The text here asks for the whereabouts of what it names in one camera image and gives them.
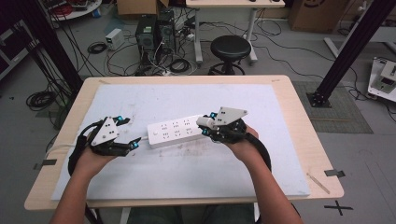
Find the wooden table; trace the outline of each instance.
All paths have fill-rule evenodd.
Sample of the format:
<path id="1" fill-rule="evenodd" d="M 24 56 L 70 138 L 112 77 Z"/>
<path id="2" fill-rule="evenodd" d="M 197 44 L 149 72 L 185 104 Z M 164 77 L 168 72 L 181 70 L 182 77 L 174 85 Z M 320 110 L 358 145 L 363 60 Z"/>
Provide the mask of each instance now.
<path id="1" fill-rule="evenodd" d="M 332 165 L 318 140 L 313 126 L 305 113 L 297 93 L 286 76 L 213 76 L 213 77 L 92 77 L 85 80 L 73 107 L 67 116 L 54 145 L 70 144 L 77 135 L 80 123 L 88 111 L 96 90 L 106 84 L 268 84 L 272 85 L 276 98 L 283 111 L 284 120 L 289 128 L 290 137 L 300 160 L 304 173 L 311 174 L 315 181 L 306 176 L 311 194 L 291 200 L 340 198 L 343 188 L 336 176 L 326 176 L 325 170 Z M 55 165 L 43 166 L 29 193 L 25 208 L 28 210 L 55 209 L 57 202 L 51 195 L 58 181 L 68 147 L 52 151 L 48 159 L 57 160 Z M 253 203 L 251 199 L 180 199 L 180 200 L 114 200 L 89 201 L 90 207 L 129 207 L 167 204 L 205 204 L 205 203 Z"/>
<path id="2" fill-rule="evenodd" d="M 284 7 L 285 3 L 283 1 L 274 2 L 272 0 L 256 0 L 255 2 L 250 2 L 249 0 L 186 0 L 187 7 L 195 8 L 195 36 L 194 36 L 194 49 L 195 49 L 195 61 L 200 64 L 203 62 L 202 52 L 201 52 L 201 39 L 199 24 L 201 20 L 200 8 L 214 8 L 214 14 L 223 13 L 220 9 L 227 9 L 225 12 L 230 13 L 231 17 L 235 19 L 236 14 L 233 13 L 231 8 L 246 8 L 250 9 L 249 14 L 249 25 L 246 33 L 246 40 L 250 43 L 251 35 L 253 32 L 254 21 L 256 19 L 256 14 L 258 8 L 268 8 L 268 7 Z M 257 62 L 257 56 L 254 49 L 251 49 L 249 54 L 250 63 Z"/>

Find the cardboard box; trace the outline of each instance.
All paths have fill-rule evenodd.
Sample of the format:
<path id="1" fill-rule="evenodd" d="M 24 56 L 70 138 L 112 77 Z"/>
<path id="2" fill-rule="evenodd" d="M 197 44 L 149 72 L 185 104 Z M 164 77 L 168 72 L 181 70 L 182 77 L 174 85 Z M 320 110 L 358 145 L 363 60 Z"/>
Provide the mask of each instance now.
<path id="1" fill-rule="evenodd" d="M 162 7 L 168 7 L 169 0 L 118 0 L 120 15 L 157 14 Z"/>
<path id="2" fill-rule="evenodd" d="M 257 12 L 256 16 L 265 19 L 287 19 L 290 14 L 290 7 L 266 8 L 263 13 Z"/>
<path id="3" fill-rule="evenodd" d="M 349 0 L 295 0 L 289 14 L 293 31 L 331 33 L 343 16 Z"/>

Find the white paper sheet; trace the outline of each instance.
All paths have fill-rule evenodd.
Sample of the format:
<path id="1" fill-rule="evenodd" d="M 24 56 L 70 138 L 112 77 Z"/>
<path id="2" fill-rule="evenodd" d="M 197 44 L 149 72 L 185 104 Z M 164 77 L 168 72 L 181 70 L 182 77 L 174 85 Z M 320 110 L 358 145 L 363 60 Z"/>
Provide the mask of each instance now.
<path id="1" fill-rule="evenodd" d="M 273 174 L 288 196 L 309 195 L 288 128 L 270 85 L 102 85 L 80 129 L 104 117 L 131 121 L 120 126 L 116 142 L 147 136 L 150 123 L 218 112 L 221 106 L 246 109 L 243 120 L 259 134 Z M 88 199 L 186 199 L 253 197 L 244 164 L 223 144 L 209 138 L 151 149 L 149 141 L 116 158 L 91 182 Z M 53 192 L 59 200 L 69 179 L 68 158 Z"/>

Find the black metal frame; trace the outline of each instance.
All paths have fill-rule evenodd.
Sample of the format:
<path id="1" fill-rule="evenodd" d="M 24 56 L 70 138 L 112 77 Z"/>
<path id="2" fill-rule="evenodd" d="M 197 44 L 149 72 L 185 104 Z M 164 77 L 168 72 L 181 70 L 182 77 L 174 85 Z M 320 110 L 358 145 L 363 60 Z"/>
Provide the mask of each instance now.
<path id="1" fill-rule="evenodd" d="M 5 1 L 5 5 L 2 7 L 4 7 L 4 10 L 0 10 L 2 14 L 10 18 L 15 17 L 15 15 L 22 18 L 34 38 L 39 41 L 58 68 L 59 73 L 71 90 L 71 98 L 74 100 L 82 87 L 83 81 L 70 61 L 55 31 L 50 27 L 40 3 L 37 0 L 14 0 Z"/>
<path id="2" fill-rule="evenodd" d="M 315 102 L 315 106 L 326 104 L 337 84 L 395 6 L 395 0 L 374 0 L 326 77 L 316 91 L 308 96 L 313 98 L 311 100 Z"/>

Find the floor mat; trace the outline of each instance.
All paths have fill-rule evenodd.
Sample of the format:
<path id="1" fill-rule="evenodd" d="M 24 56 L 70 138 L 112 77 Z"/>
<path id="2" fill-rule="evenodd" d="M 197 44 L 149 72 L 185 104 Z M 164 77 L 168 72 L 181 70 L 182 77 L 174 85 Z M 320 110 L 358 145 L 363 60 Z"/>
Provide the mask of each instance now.
<path id="1" fill-rule="evenodd" d="M 329 98 L 331 108 L 312 107 L 306 96 L 319 82 L 292 82 L 306 114 L 318 133 L 373 133 L 347 90 L 339 84 Z"/>

